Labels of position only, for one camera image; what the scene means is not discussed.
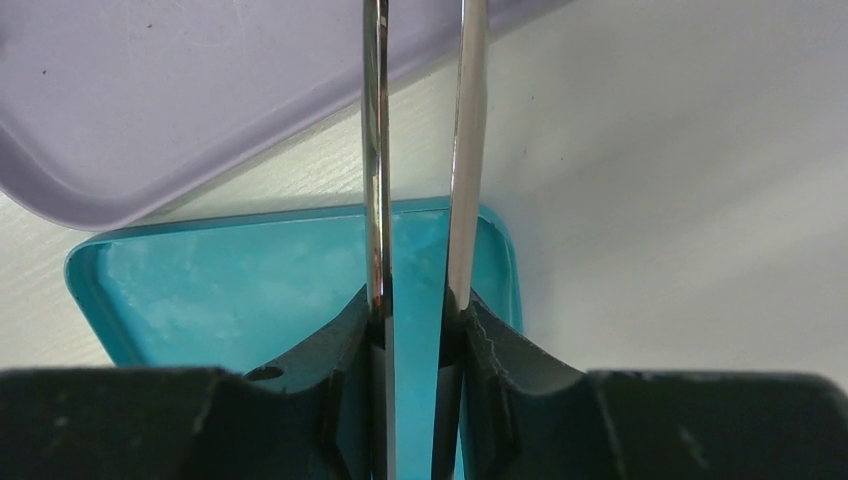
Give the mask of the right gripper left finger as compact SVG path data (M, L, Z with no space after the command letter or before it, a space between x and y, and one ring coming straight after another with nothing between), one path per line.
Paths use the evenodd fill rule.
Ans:
M1 374L5 479L368 479L368 301L240 375L203 368Z

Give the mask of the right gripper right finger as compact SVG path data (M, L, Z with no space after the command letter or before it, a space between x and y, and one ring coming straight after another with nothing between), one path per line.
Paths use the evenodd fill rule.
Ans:
M469 479L843 479L847 396L813 374L579 371L480 299L466 325Z

